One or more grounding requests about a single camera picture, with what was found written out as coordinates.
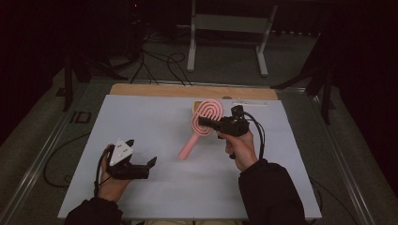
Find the floor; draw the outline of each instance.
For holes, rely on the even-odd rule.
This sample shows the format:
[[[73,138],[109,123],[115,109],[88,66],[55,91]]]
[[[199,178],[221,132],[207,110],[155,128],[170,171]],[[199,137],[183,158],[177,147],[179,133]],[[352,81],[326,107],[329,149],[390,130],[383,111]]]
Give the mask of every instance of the floor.
[[[142,67],[133,82],[149,83],[150,79],[152,84],[181,84],[179,78],[185,84],[188,79],[193,85],[268,88],[297,76],[316,42],[313,37],[271,34],[265,50],[269,76],[263,78],[255,58],[256,37],[231,34],[225,38],[203,32],[198,34],[195,71],[187,73],[186,33],[181,29],[177,40],[154,35],[144,46],[146,67]],[[150,55],[155,53],[162,60]],[[164,62],[173,53],[180,53],[173,57],[182,60],[182,69]],[[115,63],[121,60],[114,58]],[[125,83],[131,82],[139,66],[136,63],[119,73],[129,78]],[[54,77],[53,88],[1,146],[1,224],[63,223],[57,213],[68,180],[103,98],[117,83],[94,74],[90,83],[75,82],[73,105],[63,112],[64,99],[55,96],[63,87],[63,71],[60,71]],[[328,126],[319,115],[318,98],[303,94],[306,84],[307,81],[302,81],[280,90],[278,97],[285,107],[307,172],[314,180],[314,194],[323,215],[314,224],[398,224],[397,199],[341,101],[339,90],[332,90]],[[74,112],[91,113],[92,117],[88,123],[78,123],[72,119]]]

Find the black jacket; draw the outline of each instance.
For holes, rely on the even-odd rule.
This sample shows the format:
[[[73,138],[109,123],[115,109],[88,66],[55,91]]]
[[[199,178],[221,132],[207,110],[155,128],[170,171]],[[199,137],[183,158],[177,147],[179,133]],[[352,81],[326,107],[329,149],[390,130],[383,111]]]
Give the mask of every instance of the black jacket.
[[[240,194],[250,225],[307,225],[304,209],[287,170],[260,159],[239,177]],[[115,202],[85,200],[69,212],[65,224],[118,225],[122,212]]]

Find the white board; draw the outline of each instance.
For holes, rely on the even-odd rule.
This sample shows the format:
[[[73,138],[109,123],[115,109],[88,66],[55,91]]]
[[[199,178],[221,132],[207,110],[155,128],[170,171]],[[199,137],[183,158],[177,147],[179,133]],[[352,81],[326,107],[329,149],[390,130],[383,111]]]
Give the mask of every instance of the white board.
[[[239,170],[224,152],[225,141],[217,133],[200,138],[188,159],[178,153],[192,135],[193,97],[132,97],[109,95],[70,183],[59,217],[84,199],[93,197],[93,182],[100,155],[117,139],[134,139],[132,164],[146,164],[158,157],[146,180],[134,180],[119,208],[123,218],[138,219],[245,219],[237,180]],[[231,115],[231,99],[219,99],[224,115]],[[266,131],[265,158],[283,165],[303,202],[306,218],[321,218],[313,189],[302,162],[282,103],[251,100],[263,106],[244,106]],[[251,123],[258,156],[259,136]]]

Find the pink spiral object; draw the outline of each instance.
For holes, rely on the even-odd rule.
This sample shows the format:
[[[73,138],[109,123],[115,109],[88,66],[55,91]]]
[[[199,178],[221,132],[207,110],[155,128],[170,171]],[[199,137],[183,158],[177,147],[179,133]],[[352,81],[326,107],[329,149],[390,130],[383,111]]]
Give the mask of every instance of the pink spiral object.
[[[222,104],[215,99],[208,99],[203,101],[198,109],[195,111],[192,120],[191,126],[193,129],[193,134],[185,146],[181,149],[178,154],[178,157],[182,160],[187,159],[188,155],[190,154],[193,146],[201,136],[208,136],[212,131],[213,128],[210,127],[202,127],[198,123],[199,116],[206,117],[212,120],[219,121],[222,118],[223,109]]]

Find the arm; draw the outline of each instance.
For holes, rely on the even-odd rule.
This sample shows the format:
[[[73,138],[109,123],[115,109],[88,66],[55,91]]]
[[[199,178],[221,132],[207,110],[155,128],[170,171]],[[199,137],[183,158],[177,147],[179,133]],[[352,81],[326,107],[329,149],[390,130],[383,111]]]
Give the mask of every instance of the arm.
[[[101,177],[98,197],[84,200],[82,204],[70,211],[65,225],[119,225],[122,211],[117,202],[131,180],[116,180],[106,172],[106,159],[101,162]]]
[[[227,140],[225,152],[236,155],[235,163],[241,170],[240,194],[251,225],[308,224],[287,170],[257,159],[250,131],[238,138],[220,132],[219,136]]]

